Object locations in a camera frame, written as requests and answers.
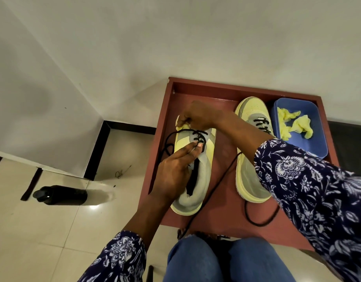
black water bottle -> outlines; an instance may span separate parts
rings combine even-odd
[[[33,197],[47,205],[81,205],[85,203],[88,194],[86,190],[53,185],[35,191]]]

black chair leg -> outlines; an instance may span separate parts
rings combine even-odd
[[[149,265],[147,282],[153,282],[153,270],[154,270],[154,267],[152,265]]]

hand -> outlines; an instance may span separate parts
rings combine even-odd
[[[217,120],[222,111],[212,107],[209,104],[193,101],[178,118],[177,126],[181,127],[184,123],[190,124],[194,130],[207,130],[216,127]]]
[[[191,142],[173,155],[163,160],[157,170],[153,190],[154,196],[173,202],[186,189],[190,177],[188,165],[201,153],[202,143]]]

tiled floor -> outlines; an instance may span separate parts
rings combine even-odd
[[[135,213],[153,136],[112,130],[96,180],[44,171],[36,189],[64,185],[87,189],[83,206],[47,206],[20,201],[36,168],[0,163],[0,281],[77,281],[104,245]],[[117,179],[115,173],[123,171]],[[147,255],[154,280],[162,281],[177,229],[160,226]],[[338,281],[321,263],[299,250],[274,246],[296,281]]]

blue plastic container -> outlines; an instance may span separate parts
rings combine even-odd
[[[308,115],[311,120],[310,127],[314,131],[314,134],[310,139],[305,139],[305,133],[291,132],[291,138],[289,138],[286,142],[300,147],[305,151],[309,151],[320,158],[324,158],[328,155],[328,147],[325,140],[323,125],[320,119],[319,109],[314,103],[290,98],[280,98],[274,103],[274,106],[271,109],[273,132],[277,138],[281,138],[277,107],[285,108],[289,110],[290,113],[300,111],[300,116]],[[294,120],[295,119],[292,119],[287,122],[286,125],[292,126]]]

